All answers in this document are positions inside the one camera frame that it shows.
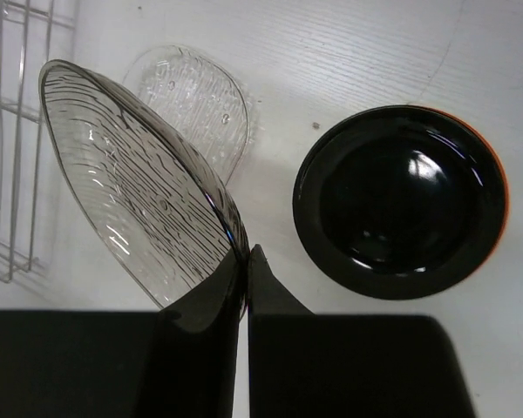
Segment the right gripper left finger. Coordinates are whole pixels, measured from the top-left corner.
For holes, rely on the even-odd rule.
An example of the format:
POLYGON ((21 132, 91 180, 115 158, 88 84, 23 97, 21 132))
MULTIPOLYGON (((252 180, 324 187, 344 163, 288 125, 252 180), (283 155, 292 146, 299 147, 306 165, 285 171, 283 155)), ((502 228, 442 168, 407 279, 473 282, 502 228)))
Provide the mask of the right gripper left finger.
POLYGON ((229 417, 245 266, 158 312, 0 310, 0 417, 229 417))

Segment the black plate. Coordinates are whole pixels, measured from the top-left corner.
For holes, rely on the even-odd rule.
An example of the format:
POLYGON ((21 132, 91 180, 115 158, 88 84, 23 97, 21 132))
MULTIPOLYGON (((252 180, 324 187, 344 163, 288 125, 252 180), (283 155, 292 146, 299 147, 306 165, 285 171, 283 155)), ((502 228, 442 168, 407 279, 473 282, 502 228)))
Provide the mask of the black plate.
POLYGON ((360 112, 312 146, 292 209, 331 280, 381 300, 440 293, 485 262, 504 215, 495 161, 463 125, 417 105, 360 112))

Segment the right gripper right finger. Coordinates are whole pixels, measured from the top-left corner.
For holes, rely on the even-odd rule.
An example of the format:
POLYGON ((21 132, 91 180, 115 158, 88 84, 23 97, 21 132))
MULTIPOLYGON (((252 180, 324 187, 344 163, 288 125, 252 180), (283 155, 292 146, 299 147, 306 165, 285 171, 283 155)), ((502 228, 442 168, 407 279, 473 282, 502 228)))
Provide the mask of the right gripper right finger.
POLYGON ((432 317, 316 314, 248 263, 249 412, 253 417, 472 417, 452 342, 432 317))

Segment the orange plate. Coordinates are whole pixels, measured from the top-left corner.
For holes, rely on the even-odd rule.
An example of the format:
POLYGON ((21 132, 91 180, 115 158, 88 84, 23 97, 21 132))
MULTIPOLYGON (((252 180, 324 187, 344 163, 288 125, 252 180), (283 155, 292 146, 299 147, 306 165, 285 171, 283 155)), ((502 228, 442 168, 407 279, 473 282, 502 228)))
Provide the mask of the orange plate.
POLYGON ((501 221, 501 224, 500 224, 500 228, 499 228, 496 240, 494 241, 492 249, 490 250, 490 252, 486 256, 486 260, 488 260, 496 252, 496 250, 498 249, 500 241, 503 239, 503 235, 504 235, 504 232, 506 230, 506 224, 507 224, 508 218, 509 218, 510 213, 511 213, 510 185, 509 185, 508 178, 506 176, 506 171, 505 171, 505 168, 504 168, 504 166, 502 164, 502 161, 500 160, 499 155, 497 154, 496 150, 492 147, 492 145, 489 143, 489 141, 479 131, 477 131, 472 125, 469 125, 463 119, 461 119, 461 118, 457 117, 456 115, 453 115, 453 114, 451 114, 449 112, 446 112, 444 110, 433 108, 433 107, 430 107, 430 106, 427 106, 427 105, 420 105, 420 107, 425 109, 425 110, 433 111, 433 112, 436 112, 438 114, 441 114, 441 115, 443 115, 443 116, 445 116, 447 118, 450 118, 450 119, 456 121, 457 123, 463 125, 467 130, 471 131, 475 136, 477 136, 479 138, 479 141, 483 144, 483 146, 485 148, 488 149, 488 152, 492 156, 492 159, 495 161, 495 164, 497 166, 497 170, 499 172, 499 176, 501 177, 500 183, 504 186, 504 194, 503 194, 503 196, 504 196, 504 215, 503 215, 503 218, 502 218, 502 221, 501 221))

